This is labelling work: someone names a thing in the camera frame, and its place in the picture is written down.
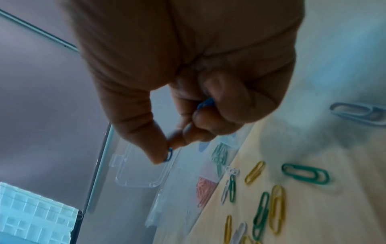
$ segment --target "wooden table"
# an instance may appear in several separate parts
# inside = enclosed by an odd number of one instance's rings
[[[276,184],[287,193],[286,219],[279,236],[266,227],[263,243],[386,243],[386,128],[329,113],[337,101],[386,105],[386,2],[310,0],[306,14],[283,104],[255,124],[232,162],[236,202],[220,205],[224,177],[187,237],[157,230],[155,244],[222,243],[228,214],[233,231],[245,221],[251,236],[261,194]],[[259,160],[267,167],[246,186]],[[333,181],[294,180],[281,172],[286,162],[326,169]]]

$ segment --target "gold paper clip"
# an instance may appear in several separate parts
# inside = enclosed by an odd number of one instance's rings
[[[228,215],[225,222],[224,244],[229,244],[232,235],[232,216]]]
[[[276,213],[277,202],[279,202],[279,206],[280,206],[280,212],[278,214]],[[277,229],[275,229],[274,227],[274,221],[275,221],[276,215],[278,217]],[[271,203],[269,206],[269,214],[268,214],[268,225],[271,231],[275,235],[280,234],[281,225],[284,221],[284,217],[285,217],[285,191],[283,187],[279,185],[275,185],[272,188],[272,192],[271,192]]]
[[[241,239],[241,244],[253,244],[253,242],[251,241],[248,235],[244,235]]]
[[[264,161],[258,162],[256,166],[245,177],[245,180],[244,180],[245,184],[246,185],[252,184],[252,182],[256,180],[256,178],[261,174],[264,168],[265,168],[265,162]]]

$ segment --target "silver paper clip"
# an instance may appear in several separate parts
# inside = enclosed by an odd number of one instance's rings
[[[241,242],[242,236],[246,230],[246,223],[241,222],[237,230],[234,231],[232,238],[230,239],[229,244],[239,244]]]
[[[337,111],[337,107],[345,107],[350,111]],[[386,114],[386,106],[371,105],[367,103],[334,103],[330,106],[334,115],[352,119],[369,125],[385,126],[386,120],[377,121],[381,116],[380,112]]]
[[[240,170],[236,169],[236,168],[232,168],[232,167],[229,167],[227,166],[225,168],[225,171],[230,174],[230,175],[234,175],[234,176],[237,176],[239,173],[240,173]]]
[[[229,180],[227,180],[225,183],[224,191],[222,192],[222,195],[221,195],[221,204],[224,204],[225,202],[228,189],[229,189]]]

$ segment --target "hand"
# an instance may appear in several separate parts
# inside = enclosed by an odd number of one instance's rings
[[[64,0],[114,128],[161,163],[273,112],[295,64],[303,0]],[[168,138],[150,91],[170,86],[181,120]],[[212,97],[216,106],[197,110]]]

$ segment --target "table surface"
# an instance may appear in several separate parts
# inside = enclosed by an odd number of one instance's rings
[[[232,162],[240,169],[236,202],[220,205],[224,177],[186,238],[157,230],[153,243],[222,243],[229,214],[233,231],[245,221],[251,236],[261,194],[274,185],[286,190],[286,216],[281,234],[266,228],[263,243],[386,243],[386,128],[329,112],[337,101],[386,105],[385,12],[384,1],[307,1],[287,96]],[[259,160],[267,167],[246,186]],[[333,180],[294,180],[281,172],[286,162],[326,169]]]

